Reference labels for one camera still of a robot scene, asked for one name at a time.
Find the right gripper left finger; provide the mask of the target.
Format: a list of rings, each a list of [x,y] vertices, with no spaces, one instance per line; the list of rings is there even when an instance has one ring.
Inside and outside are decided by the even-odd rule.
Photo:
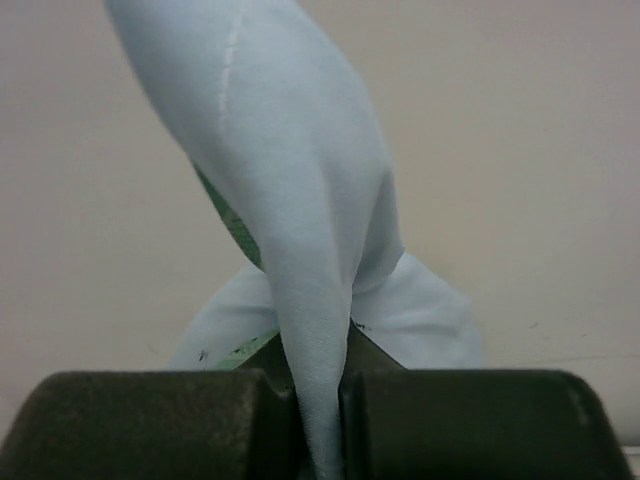
[[[279,340],[222,371],[60,372],[1,447],[5,479],[294,479],[306,450]]]

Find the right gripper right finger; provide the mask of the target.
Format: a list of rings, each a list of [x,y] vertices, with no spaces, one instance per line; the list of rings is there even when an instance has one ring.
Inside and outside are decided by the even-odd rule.
[[[630,479],[603,404],[562,370],[410,370],[356,324],[340,385],[349,479]]]

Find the blue green pillowcase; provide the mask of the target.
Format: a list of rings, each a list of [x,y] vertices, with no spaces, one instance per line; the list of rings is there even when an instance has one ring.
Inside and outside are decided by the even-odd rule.
[[[472,368],[468,301],[403,245],[390,153],[357,72],[295,1],[109,1],[130,65],[247,265],[168,366],[217,370],[279,333],[312,477],[344,475],[356,326],[408,368]]]

